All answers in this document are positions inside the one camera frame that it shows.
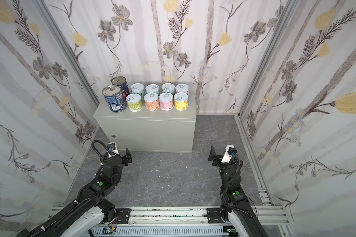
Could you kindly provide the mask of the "green label can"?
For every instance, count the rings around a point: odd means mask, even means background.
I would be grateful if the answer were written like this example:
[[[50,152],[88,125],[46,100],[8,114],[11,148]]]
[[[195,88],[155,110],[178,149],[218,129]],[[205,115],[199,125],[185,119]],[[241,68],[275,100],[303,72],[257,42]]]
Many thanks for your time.
[[[142,109],[142,100],[139,94],[128,95],[126,102],[131,112],[139,112]]]

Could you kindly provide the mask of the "blue nutrition label can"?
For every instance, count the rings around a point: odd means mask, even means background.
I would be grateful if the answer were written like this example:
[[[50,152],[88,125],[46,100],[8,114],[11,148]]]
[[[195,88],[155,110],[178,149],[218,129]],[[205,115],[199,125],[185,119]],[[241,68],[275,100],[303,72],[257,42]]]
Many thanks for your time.
[[[126,109],[126,102],[119,86],[107,86],[102,93],[111,111],[118,113]]]

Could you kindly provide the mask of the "orange label can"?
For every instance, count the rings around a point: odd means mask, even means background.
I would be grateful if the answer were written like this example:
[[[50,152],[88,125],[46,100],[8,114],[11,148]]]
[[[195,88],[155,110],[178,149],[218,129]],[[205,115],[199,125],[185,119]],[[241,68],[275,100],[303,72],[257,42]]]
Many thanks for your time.
[[[159,95],[154,92],[147,93],[144,96],[144,103],[149,111],[155,111],[159,109]]]

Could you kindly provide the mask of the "yellow label can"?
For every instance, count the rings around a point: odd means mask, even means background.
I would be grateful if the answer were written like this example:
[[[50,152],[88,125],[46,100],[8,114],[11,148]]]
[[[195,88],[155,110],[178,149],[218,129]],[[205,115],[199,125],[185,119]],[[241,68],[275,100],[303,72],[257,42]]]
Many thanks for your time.
[[[189,96],[186,93],[180,92],[174,95],[174,106],[176,110],[184,111],[188,108]]]

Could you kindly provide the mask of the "light blue label can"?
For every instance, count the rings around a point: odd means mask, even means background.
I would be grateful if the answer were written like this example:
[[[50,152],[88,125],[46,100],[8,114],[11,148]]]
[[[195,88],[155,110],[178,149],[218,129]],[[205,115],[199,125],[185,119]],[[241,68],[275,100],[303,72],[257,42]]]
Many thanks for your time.
[[[145,92],[144,85],[141,83],[135,83],[131,85],[131,92],[132,94],[138,94],[141,96],[141,98],[143,98]]]

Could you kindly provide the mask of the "pink flower label can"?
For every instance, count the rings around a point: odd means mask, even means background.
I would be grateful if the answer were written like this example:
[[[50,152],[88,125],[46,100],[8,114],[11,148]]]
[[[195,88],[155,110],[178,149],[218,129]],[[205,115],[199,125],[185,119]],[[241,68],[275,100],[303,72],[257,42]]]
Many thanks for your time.
[[[189,95],[189,86],[187,84],[178,84],[175,87],[176,93],[185,93]]]

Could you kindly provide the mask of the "pale blue label can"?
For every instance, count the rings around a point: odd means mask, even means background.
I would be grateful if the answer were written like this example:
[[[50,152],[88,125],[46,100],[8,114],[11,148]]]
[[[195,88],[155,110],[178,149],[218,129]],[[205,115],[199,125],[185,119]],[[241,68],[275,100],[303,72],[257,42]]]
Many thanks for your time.
[[[145,87],[146,93],[156,93],[157,95],[160,94],[159,85],[157,84],[149,84]]]

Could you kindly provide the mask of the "dark blue tomato can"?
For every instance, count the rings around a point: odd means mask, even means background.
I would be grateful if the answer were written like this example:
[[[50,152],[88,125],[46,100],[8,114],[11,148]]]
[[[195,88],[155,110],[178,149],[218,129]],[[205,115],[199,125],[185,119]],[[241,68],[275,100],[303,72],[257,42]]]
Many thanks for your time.
[[[130,94],[126,78],[123,76],[113,77],[111,79],[112,85],[119,86],[124,99]]]

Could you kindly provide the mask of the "teal label can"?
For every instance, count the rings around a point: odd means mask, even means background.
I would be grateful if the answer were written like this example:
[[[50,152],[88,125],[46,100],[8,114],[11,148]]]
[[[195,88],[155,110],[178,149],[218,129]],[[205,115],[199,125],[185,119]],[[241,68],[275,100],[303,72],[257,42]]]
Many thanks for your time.
[[[165,83],[161,86],[161,90],[163,93],[170,93],[172,95],[175,95],[176,86],[172,83]]]

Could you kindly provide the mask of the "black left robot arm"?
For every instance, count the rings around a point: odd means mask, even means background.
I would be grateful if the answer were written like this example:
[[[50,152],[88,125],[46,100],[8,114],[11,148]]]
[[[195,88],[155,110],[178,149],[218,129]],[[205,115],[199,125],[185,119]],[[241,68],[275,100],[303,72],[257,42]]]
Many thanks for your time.
[[[99,213],[105,212],[100,209],[112,207],[105,198],[121,182],[122,169],[132,162],[132,156],[128,149],[124,156],[114,154],[104,161],[101,166],[102,173],[90,183],[80,189],[74,201],[69,203],[55,216],[29,231],[22,230],[18,237],[61,237],[79,218],[93,207],[99,208]]]

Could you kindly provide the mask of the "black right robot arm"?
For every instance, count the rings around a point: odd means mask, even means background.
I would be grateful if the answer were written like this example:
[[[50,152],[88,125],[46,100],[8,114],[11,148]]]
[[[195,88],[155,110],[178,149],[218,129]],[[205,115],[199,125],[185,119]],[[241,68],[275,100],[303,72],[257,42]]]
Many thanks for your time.
[[[220,216],[223,222],[230,223],[240,237],[267,237],[268,233],[254,213],[254,203],[248,198],[241,186],[243,161],[237,155],[237,149],[228,145],[224,155],[216,154],[211,146],[208,160],[219,168],[222,181],[220,186]]]

